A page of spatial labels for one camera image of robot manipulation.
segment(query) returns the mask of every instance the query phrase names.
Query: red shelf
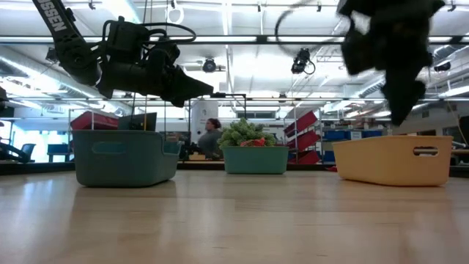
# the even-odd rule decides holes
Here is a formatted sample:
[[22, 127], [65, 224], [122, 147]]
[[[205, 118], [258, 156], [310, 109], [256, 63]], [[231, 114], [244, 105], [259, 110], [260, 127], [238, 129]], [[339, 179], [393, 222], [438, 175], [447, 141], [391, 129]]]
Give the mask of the red shelf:
[[[309, 146], [313, 145], [314, 143], [316, 143], [319, 139], [320, 139], [319, 136], [316, 135], [316, 131], [309, 131], [307, 133], [304, 133], [304, 134], [300, 135], [298, 137], [298, 151], [305, 150], [307, 147], [309, 147]], [[287, 146], [290, 149], [294, 149], [295, 148], [295, 139], [290, 140], [287, 143]]]
[[[92, 112], [86, 111], [75, 118], [70, 125], [73, 130], [91, 129], [92, 119]], [[102, 114], [95, 114], [94, 124], [95, 130], [116, 130], [119, 125], [119, 120]]]
[[[297, 121], [297, 131], [303, 131], [307, 129], [310, 125], [313, 125], [317, 121], [317, 117], [314, 115], [313, 111], [304, 114]], [[295, 122], [291, 123], [287, 128], [284, 129], [285, 136], [292, 137], [295, 135]]]
[[[318, 163], [321, 159], [317, 155], [316, 151], [303, 151], [301, 153], [298, 153], [299, 159], [298, 159], [298, 164], [302, 165], [308, 165], [308, 164], [316, 164]], [[288, 160], [288, 163], [290, 164], [296, 164], [296, 158], [291, 158]]]

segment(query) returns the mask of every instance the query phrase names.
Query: teal basket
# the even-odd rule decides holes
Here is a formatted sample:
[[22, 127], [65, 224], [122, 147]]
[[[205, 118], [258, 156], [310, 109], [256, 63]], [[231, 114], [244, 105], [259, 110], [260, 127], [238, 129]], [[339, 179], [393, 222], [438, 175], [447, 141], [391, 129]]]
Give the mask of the teal basket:
[[222, 147], [225, 171], [230, 174], [282, 174], [287, 170], [288, 147]]
[[73, 131], [76, 179], [88, 187], [135, 188], [173, 178], [180, 145], [151, 131]]

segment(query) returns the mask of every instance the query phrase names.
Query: basket handle hole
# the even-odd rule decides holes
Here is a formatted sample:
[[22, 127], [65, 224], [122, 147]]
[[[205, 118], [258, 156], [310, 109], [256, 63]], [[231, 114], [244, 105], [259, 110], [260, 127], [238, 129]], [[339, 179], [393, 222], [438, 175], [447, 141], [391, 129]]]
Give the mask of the basket handle hole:
[[414, 147], [413, 148], [413, 155], [416, 156], [436, 156], [438, 155], [438, 148], [437, 147]]

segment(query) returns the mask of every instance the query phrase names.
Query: computer monitor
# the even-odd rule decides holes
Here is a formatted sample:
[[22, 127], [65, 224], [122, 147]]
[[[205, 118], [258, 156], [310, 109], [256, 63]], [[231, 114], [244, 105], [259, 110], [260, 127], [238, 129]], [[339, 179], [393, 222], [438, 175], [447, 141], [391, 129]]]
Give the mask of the computer monitor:
[[[145, 129], [145, 115], [147, 116], [147, 127]], [[134, 114], [119, 118], [119, 130], [135, 130], [135, 131], [156, 131], [156, 113]]]

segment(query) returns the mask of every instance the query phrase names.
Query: white cylinder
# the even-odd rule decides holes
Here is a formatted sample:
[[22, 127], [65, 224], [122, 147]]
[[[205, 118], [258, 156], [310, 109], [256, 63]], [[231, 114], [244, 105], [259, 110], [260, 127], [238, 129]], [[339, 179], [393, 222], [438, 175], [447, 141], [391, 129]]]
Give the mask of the white cylinder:
[[191, 109], [191, 141], [198, 142], [205, 133], [205, 123], [209, 118], [218, 118], [218, 102], [199, 100]]

